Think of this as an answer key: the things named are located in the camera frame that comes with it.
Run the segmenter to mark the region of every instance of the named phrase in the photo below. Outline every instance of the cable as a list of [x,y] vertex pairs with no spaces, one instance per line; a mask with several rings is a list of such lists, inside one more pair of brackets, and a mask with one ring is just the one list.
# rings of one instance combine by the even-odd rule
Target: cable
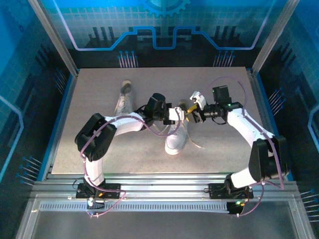
[[212,80],[205,88],[204,88],[204,91],[203,92],[206,92],[208,89],[210,89],[211,85],[219,80],[219,79],[222,79],[222,78],[229,78],[229,79],[232,79],[234,81],[237,81],[237,83],[241,86],[241,88],[243,89],[244,91],[244,95],[245,95],[245,101],[244,101],[244,105],[243,105],[243,108],[242,108],[242,114],[243,114],[243,117],[250,123],[252,124],[258,131],[260,134],[262,134],[265,139],[269,142],[269,145],[273,151],[273,154],[274,154],[274,158],[275,158],[275,162],[276,162],[276,168],[277,168],[277,172],[278,172],[278,176],[279,176],[279,180],[280,180],[280,189],[284,190],[285,186],[284,186],[284,179],[283,179],[283,175],[282,175],[282,171],[281,171],[281,167],[280,167],[280,162],[279,162],[279,157],[278,157],[278,154],[277,154],[277,151],[276,151],[276,147],[274,145],[274,143],[271,141],[271,139],[269,138],[269,136],[258,126],[255,124],[255,122],[253,120],[251,120],[246,114],[245,114],[245,109],[246,109],[246,106],[247,106],[247,102],[248,102],[248,98],[247,98],[247,92],[245,90],[245,87],[244,85],[242,84],[242,82],[235,78],[235,77],[232,77],[232,76],[220,76],[220,77],[217,77],[215,78],[214,80]]
[[220,189],[217,189],[217,190],[210,190],[209,188],[204,188],[204,193],[209,193],[209,192],[218,192],[218,191],[222,191],[224,190],[226,187],[223,187],[223,188],[220,188]]
[[252,213],[252,212],[259,206],[261,200],[262,200],[263,197],[264,197],[264,192],[265,192],[264,185],[261,184],[261,188],[262,188],[262,191],[261,191],[261,195],[260,195],[260,198],[259,198],[257,204],[256,204],[250,211],[248,211],[248,212],[246,212],[246,213],[244,213],[244,214],[242,214],[243,211],[244,211],[244,209],[243,209],[243,211],[242,211],[240,214],[237,214],[237,217],[242,217],[242,216],[248,215],[248,214]]
[[80,180],[80,179],[83,179],[83,177],[75,179],[75,181],[72,183],[72,188],[73,188],[73,189],[77,190],[76,188],[74,188],[74,184],[75,184],[78,180]]
[[81,152],[80,152],[80,157],[83,159],[83,168],[84,168],[84,175],[86,176],[86,180],[90,183],[91,186],[93,186],[95,189],[99,190],[99,191],[102,191],[102,192],[116,192],[116,193],[123,193],[122,197],[113,205],[111,206],[108,210],[106,210],[105,212],[103,213],[100,213],[100,214],[96,214],[96,215],[90,215],[92,217],[99,217],[99,216],[102,216],[106,213],[108,213],[109,211],[111,211],[116,205],[118,205],[126,196],[126,191],[124,190],[111,190],[111,189],[104,189],[104,188],[100,188],[96,185],[94,185],[94,183],[91,181],[89,175],[88,175],[88,172],[86,170],[86,160],[87,160],[87,157],[84,155],[84,151],[86,150],[86,148],[89,146],[89,144],[93,141],[93,139],[96,137],[97,134],[99,134],[102,129],[104,129],[107,125],[115,122],[116,120],[120,120],[120,119],[127,119],[127,118],[132,118],[132,119],[135,119],[135,120],[138,120],[140,121],[141,123],[144,124],[144,126],[150,130],[153,134],[159,136],[159,137],[168,137],[174,133],[177,132],[179,126],[180,126],[180,116],[178,114],[178,111],[177,109],[175,109],[175,112],[177,113],[177,117],[178,117],[178,123],[177,123],[177,126],[176,126],[176,129],[173,130],[170,134],[159,134],[159,133],[156,133],[155,131],[153,131],[142,119],[138,118],[138,117],[135,117],[135,116],[118,116],[106,123],[104,123],[101,127],[99,127],[99,129],[97,131],[95,131],[95,133],[92,135],[92,137],[86,142],[86,144],[83,146],[83,148],[81,149]]
[[214,120],[214,118],[211,118],[216,124],[218,124],[218,125],[224,125],[224,124],[226,124],[226,122],[224,122],[224,123],[218,123],[218,122],[216,122],[215,120]]
[[277,188],[281,188],[280,186],[278,186],[277,184],[274,184],[273,182],[270,182],[270,181],[268,181],[268,180],[266,180],[266,181],[264,181],[265,183],[269,183],[270,185],[273,185],[273,186],[275,186],[275,187],[277,187]]
[[164,133],[165,130],[167,130],[167,128],[169,127],[169,124],[166,125],[163,130],[160,130],[154,123],[153,123],[153,126],[154,126],[154,128],[156,128],[156,130],[157,130],[159,133]]

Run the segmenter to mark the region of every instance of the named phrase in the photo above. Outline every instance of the gear logo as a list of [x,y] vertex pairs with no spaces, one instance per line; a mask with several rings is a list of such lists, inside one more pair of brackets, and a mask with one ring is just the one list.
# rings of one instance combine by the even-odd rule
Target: gear logo
[[189,4],[190,0],[140,0],[140,3],[149,14],[166,17],[173,16],[174,13],[179,14],[181,9],[185,10],[185,5]]

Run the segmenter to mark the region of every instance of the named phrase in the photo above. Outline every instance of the metal profile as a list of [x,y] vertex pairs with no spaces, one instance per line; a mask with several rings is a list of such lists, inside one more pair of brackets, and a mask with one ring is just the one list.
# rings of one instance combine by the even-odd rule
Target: metal profile
[[282,12],[280,13],[276,23],[270,31],[269,36],[265,41],[265,44],[261,48],[252,67],[255,75],[260,71],[260,69],[264,65],[269,53],[273,49],[278,38],[281,36],[287,22],[289,21],[291,15],[295,11],[295,8],[297,7],[299,1],[300,0],[287,0]]
[[[227,213],[225,206],[232,200],[211,200],[203,189],[208,183],[221,183],[227,174],[108,174],[107,181],[121,183],[127,191],[124,201],[114,211],[186,211]],[[39,211],[86,211],[86,201],[75,198],[73,182],[79,175],[49,175],[35,182],[17,238],[31,238]],[[256,202],[261,187],[253,187]],[[116,200],[105,201],[106,209]],[[286,181],[285,189],[265,185],[263,202],[289,202],[293,221],[300,238],[312,239],[310,227],[296,182]]]
[[55,29],[50,16],[48,15],[45,7],[43,6],[42,2],[39,0],[28,0],[31,7],[33,8],[35,14],[39,18],[43,28],[45,29],[46,33],[50,37],[53,45],[55,46],[56,50],[58,51],[59,55],[61,56],[62,60],[64,61],[66,67],[72,74],[72,76],[78,76],[77,67],[66,48],[62,38],[60,37],[58,31]]
[[251,70],[247,70],[247,75],[250,81],[251,88],[253,90],[253,94],[256,100],[257,108],[259,111],[259,115],[260,115],[263,127],[267,129],[268,131],[274,133],[275,131],[269,118],[269,114],[266,108],[265,101],[262,96],[259,82],[256,79],[256,76],[252,75]]

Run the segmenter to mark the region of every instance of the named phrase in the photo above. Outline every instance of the mounting plate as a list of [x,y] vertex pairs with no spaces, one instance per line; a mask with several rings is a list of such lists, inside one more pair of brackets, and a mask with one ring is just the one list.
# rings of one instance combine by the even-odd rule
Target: mounting plate
[[[250,189],[249,198],[253,199],[254,194],[252,189]],[[210,183],[208,184],[208,192],[210,199],[246,199],[248,195],[245,191],[237,192],[234,194],[228,194],[225,184],[223,183]]]
[[[119,183],[105,183],[105,184],[102,184],[100,187],[104,188],[104,189],[112,189],[112,190],[120,190],[121,189],[121,185]],[[110,198],[110,199],[119,199],[120,198],[120,193],[104,193],[104,192],[101,192],[103,193],[101,196],[98,196],[98,197],[95,197],[95,198],[101,198],[101,199],[107,199],[107,198]],[[78,185],[78,189],[77,189],[77,192],[76,192],[76,198],[77,199],[88,199],[90,198],[91,196],[94,196],[92,195],[92,192],[90,191],[90,189],[85,186],[84,183],[80,183]]]

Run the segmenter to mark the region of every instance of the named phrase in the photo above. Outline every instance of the shoelace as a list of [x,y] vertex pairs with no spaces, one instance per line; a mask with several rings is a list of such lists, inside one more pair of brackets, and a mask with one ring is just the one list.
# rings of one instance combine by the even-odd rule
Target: shoelace
[[[168,128],[169,125],[166,125],[163,130],[160,130],[154,123],[153,123],[153,126],[154,126],[154,128],[155,128],[159,133],[163,133],[163,132]],[[184,129],[185,129],[185,131],[186,131],[187,137],[189,138],[189,140],[190,140],[197,148],[205,149],[204,147],[201,147],[201,146],[199,146],[198,144],[196,144],[196,143],[191,139],[191,137],[189,136],[189,133],[188,133],[186,127],[184,126],[184,124],[181,124],[180,127],[184,127]]]

